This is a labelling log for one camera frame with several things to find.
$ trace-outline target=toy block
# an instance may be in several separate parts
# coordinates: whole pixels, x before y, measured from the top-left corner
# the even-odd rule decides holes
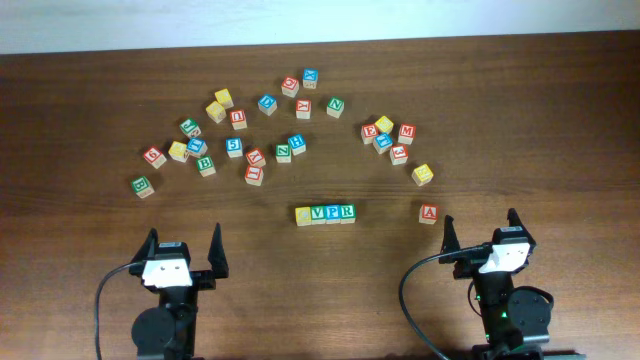
[[[422,205],[418,221],[423,224],[435,224],[438,221],[438,207],[427,204]]]
[[[356,206],[353,204],[340,206],[340,224],[356,222]]]
[[[229,113],[231,118],[231,126],[233,130],[241,130],[247,128],[247,116],[244,114],[244,110],[236,110]]]
[[[376,128],[380,133],[390,134],[393,130],[393,122],[388,117],[383,116],[375,122]]]
[[[340,224],[340,205],[327,205],[324,207],[327,218],[325,224]]]
[[[392,146],[389,156],[391,156],[392,165],[404,164],[409,159],[409,153],[405,145]]]
[[[143,157],[149,164],[151,164],[151,166],[156,169],[167,162],[167,158],[164,157],[164,154],[155,146],[150,147],[149,150],[144,153]]]
[[[180,130],[182,130],[182,133],[187,135],[189,139],[202,134],[198,123],[193,121],[193,119],[187,119],[182,124],[180,124]]]
[[[376,149],[378,154],[383,154],[387,150],[391,149],[391,145],[393,145],[393,140],[391,140],[391,136],[389,134],[380,134],[373,139],[373,147]]]
[[[250,166],[254,167],[263,167],[267,165],[267,159],[262,155],[262,151],[260,149],[253,149],[247,153],[247,161],[249,161]]]
[[[431,169],[429,169],[429,166],[424,164],[415,168],[411,177],[418,186],[422,186],[433,179],[433,173],[431,172]]]
[[[247,172],[244,174],[244,180],[249,185],[260,186],[262,185],[262,179],[264,178],[264,171],[262,168],[255,166],[247,166]]]
[[[310,207],[296,208],[296,224],[298,226],[312,225]]]
[[[324,215],[324,206],[311,207],[311,225],[326,224],[327,218]]]
[[[307,151],[307,143],[304,141],[302,135],[294,135],[289,138],[289,146],[291,146],[291,152],[293,156],[302,154]]]
[[[342,111],[344,111],[344,101],[335,96],[332,97],[331,100],[329,100],[329,105],[327,105],[327,115],[339,119]]]
[[[413,125],[402,124],[398,132],[398,142],[400,144],[411,145],[416,137],[416,127]]]
[[[362,136],[362,142],[366,144],[371,144],[373,139],[378,136],[378,129],[375,125],[362,125],[362,131],[360,131],[360,136]]]
[[[302,75],[302,87],[305,89],[315,89],[318,87],[318,70],[304,69]]]
[[[187,162],[189,153],[187,152],[187,145],[181,142],[174,141],[169,148],[169,156],[175,161]]]
[[[229,94],[229,89],[222,89],[220,91],[216,91],[215,93],[216,100],[223,108],[228,109],[233,107],[233,100],[231,100],[231,94]]]
[[[135,191],[136,195],[140,197],[140,199],[144,199],[155,192],[149,180],[147,180],[147,178],[144,176],[133,180],[131,182],[131,187],[133,188],[133,191]]]
[[[278,108],[278,103],[276,102],[276,98],[269,94],[265,94],[260,101],[258,101],[258,108],[263,113],[271,116],[274,111]]]
[[[187,144],[187,152],[189,155],[199,159],[200,156],[207,152],[207,144],[200,139],[193,138],[189,140],[189,143]]]
[[[209,176],[216,173],[216,168],[213,166],[213,160],[211,156],[203,156],[201,159],[196,160],[198,171],[202,177]]]
[[[276,161],[279,163],[291,162],[291,148],[289,144],[276,145]]]
[[[227,117],[227,113],[224,111],[224,106],[220,105],[217,101],[214,101],[211,105],[207,106],[206,110],[207,115],[209,115],[211,120],[215,121],[216,124],[220,124],[220,121]]]
[[[242,156],[242,140],[240,140],[240,138],[227,139],[226,146],[229,157]]]
[[[296,97],[296,94],[300,90],[300,83],[297,79],[287,76],[282,82],[282,93],[288,97]]]
[[[298,119],[311,119],[311,100],[299,99],[296,101],[296,117]]]

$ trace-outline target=wooden table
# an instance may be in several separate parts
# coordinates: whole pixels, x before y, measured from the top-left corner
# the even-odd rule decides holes
[[[548,350],[592,359],[640,352],[640,32],[468,37],[0,57],[0,357],[94,356],[96,286],[156,227],[186,241],[205,269],[216,222],[231,277],[202,293],[197,355],[212,358],[381,358],[427,354],[397,299],[402,274],[440,250],[456,218],[463,246],[488,241],[515,207],[538,241],[515,278],[556,297]],[[320,70],[310,121],[281,94],[285,75]],[[228,87],[249,128],[204,113]],[[274,94],[267,117],[257,100]],[[346,101],[338,120],[330,96]],[[418,126],[405,166],[364,146],[381,115]],[[203,129],[218,173],[192,159],[159,170],[141,153]],[[292,164],[273,146],[308,142]],[[224,139],[268,154],[261,187],[243,180]],[[413,167],[434,180],[418,187]],[[147,176],[156,193],[130,187]],[[353,225],[298,228],[293,210],[355,203]],[[452,266],[428,265],[407,286],[410,310],[443,349],[484,342]],[[105,359],[135,358],[130,328],[157,297],[119,275],[102,298]]]

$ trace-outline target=white wall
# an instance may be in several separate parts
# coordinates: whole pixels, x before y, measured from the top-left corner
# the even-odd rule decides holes
[[[0,0],[0,53],[640,28],[640,0]]]

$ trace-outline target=row of blocks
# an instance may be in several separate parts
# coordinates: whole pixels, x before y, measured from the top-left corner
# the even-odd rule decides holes
[[[296,208],[298,226],[324,224],[353,224],[356,222],[356,206],[320,205]]]

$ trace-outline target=wire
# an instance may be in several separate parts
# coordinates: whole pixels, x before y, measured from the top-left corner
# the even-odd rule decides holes
[[[107,281],[115,274],[119,273],[122,270],[126,270],[132,266],[142,265],[143,262],[134,262],[119,266],[113,270],[111,270],[107,275],[104,276],[102,281],[100,281],[100,285],[98,285],[98,291],[96,291],[96,303],[95,308],[93,309],[93,321],[95,327],[95,341],[96,341],[96,358],[98,360],[102,360],[102,354],[100,352],[100,293],[102,293],[102,288],[107,283]]]
[[[483,245],[474,246],[474,247],[470,247],[470,248],[466,248],[466,249],[462,249],[462,250],[458,250],[458,251],[453,251],[453,252],[450,252],[450,253],[444,253],[444,254],[438,254],[438,255],[429,256],[428,258],[422,259],[422,260],[418,261],[417,263],[415,263],[412,267],[410,267],[409,270],[407,270],[407,272],[402,277],[402,280],[400,280],[400,286],[398,288],[398,298],[400,299],[400,307],[402,307],[402,312],[404,313],[404,316],[407,318],[407,321],[409,322],[409,325],[411,325],[411,327],[416,332],[416,334],[418,334],[418,337],[420,337],[420,339],[422,339],[422,341],[424,341],[425,344],[427,344],[427,346],[429,346],[431,351],[433,351],[441,360],[451,360],[451,359],[449,359],[445,354],[443,354],[436,347],[436,345],[433,342],[431,342],[431,340],[429,340],[429,338],[422,332],[422,330],[420,330],[420,328],[418,327],[418,324],[416,324],[416,322],[413,320],[413,318],[409,314],[409,310],[407,309],[407,305],[404,302],[404,284],[407,282],[407,279],[409,279],[409,275],[411,275],[411,273],[414,270],[416,270],[417,268],[421,267],[422,265],[424,265],[424,264],[426,264],[426,263],[428,263],[430,261],[437,260],[437,259],[440,259],[442,257],[456,256],[456,255],[460,255],[460,254],[463,254],[463,253],[466,253],[466,252],[477,251],[477,250],[481,250],[481,249],[483,249]]]
[[[478,316],[482,317],[482,315],[476,310],[476,307],[473,306],[473,302],[471,302],[471,289],[473,289],[473,281],[469,284],[469,289],[467,290],[467,301],[469,301],[469,306],[471,306],[471,310],[474,313],[478,314]]]

